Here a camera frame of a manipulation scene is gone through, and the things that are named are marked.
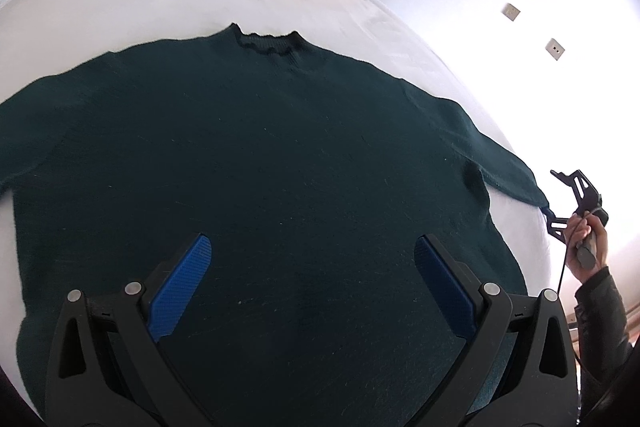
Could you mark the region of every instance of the white bed sheet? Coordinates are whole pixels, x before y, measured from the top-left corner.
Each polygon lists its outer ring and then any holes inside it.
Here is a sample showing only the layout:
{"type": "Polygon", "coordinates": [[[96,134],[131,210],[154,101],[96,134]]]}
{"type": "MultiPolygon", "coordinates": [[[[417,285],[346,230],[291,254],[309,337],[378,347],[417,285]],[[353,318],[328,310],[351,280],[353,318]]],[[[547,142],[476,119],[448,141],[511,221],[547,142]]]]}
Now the white bed sheet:
{"type": "MultiPolygon", "coordinates": [[[[12,0],[0,10],[0,102],[42,76],[62,73],[104,52],[211,35],[233,22],[244,33],[298,31],[312,44],[455,100],[482,133],[511,150],[465,86],[377,0],[12,0]]],[[[551,284],[542,213],[488,189],[494,223],[520,264],[529,294],[538,295],[551,284]]],[[[25,396],[15,358],[24,304],[11,194],[0,200],[0,287],[0,365],[25,396]]]]}

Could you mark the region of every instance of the blue gripper pad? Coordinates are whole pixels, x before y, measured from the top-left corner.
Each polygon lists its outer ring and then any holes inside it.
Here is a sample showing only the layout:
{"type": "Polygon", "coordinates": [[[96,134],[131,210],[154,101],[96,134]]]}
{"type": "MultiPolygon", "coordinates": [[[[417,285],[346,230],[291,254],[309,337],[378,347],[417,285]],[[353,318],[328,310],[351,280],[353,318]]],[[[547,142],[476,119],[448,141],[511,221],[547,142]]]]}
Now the blue gripper pad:
{"type": "Polygon", "coordinates": [[[174,332],[210,263],[211,243],[200,235],[149,304],[146,327],[155,343],[174,332]]]}
{"type": "Polygon", "coordinates": [[[477,325],[474,303],[462,284],[424,236],[414,247],[415,267],[436,300],[449,328],[457,337],[471,341],[477,325]]]}

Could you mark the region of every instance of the person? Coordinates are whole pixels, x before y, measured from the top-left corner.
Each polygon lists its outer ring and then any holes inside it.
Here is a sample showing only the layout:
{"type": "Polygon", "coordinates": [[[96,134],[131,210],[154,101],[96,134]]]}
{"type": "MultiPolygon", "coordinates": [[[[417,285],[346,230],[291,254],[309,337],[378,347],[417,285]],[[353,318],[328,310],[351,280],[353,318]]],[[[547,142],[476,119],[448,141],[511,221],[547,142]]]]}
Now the person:
{"type": "Polygon", "coordinates": [[[609,241],[602,222],[593,214],[574,214],[564,237],[568,247],[566,266],[582,283],[575,293],[575,317],[580,350],[580,418],[584,418],[625,364],[632,345],[626,333],[622,298],[607,266],[609,241]],[[596,263],[587,270],[578,262],[576,245],[591,230],[596,235],[596,263]]]}

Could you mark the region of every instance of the wall outlet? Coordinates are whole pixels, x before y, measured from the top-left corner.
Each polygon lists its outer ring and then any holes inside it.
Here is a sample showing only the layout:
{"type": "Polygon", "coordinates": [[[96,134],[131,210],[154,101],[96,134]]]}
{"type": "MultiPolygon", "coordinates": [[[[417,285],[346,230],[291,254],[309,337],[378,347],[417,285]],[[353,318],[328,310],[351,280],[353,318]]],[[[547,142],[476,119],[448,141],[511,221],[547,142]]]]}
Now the wall outlet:
{"type": "Polygon", "coordinates": [[[502,8],[502,13],[506,15],[512,21],[516,20],[516,17],[519,15],[520,10],[518,10],[513,4],[507,3],[507,5],[502,8]]]}
{"type": "Polygon", "coordinates": [[[562,57],[562,54],[564,53],[564,48],[558,44],[558,41],[555,39],[551,39],[549,44],[545,46],[545,49],[549,52],[549,55],[555,58],[555,60],[562,57]]]}

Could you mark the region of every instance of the black jacket sleeve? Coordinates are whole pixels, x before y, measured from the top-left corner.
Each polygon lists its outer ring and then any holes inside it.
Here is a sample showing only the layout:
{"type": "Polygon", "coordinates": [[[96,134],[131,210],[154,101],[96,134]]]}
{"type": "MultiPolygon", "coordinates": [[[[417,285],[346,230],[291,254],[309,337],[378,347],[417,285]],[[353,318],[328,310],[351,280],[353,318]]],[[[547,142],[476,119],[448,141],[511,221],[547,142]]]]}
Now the black jacket sleeve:
{"type": "Polygon", "coordinates": [[[575,293],[580,345],[580,417],[607,390],[628,359],[632,346],[626,334],[626,315],[620,293],[604,267],[575,293]]]}

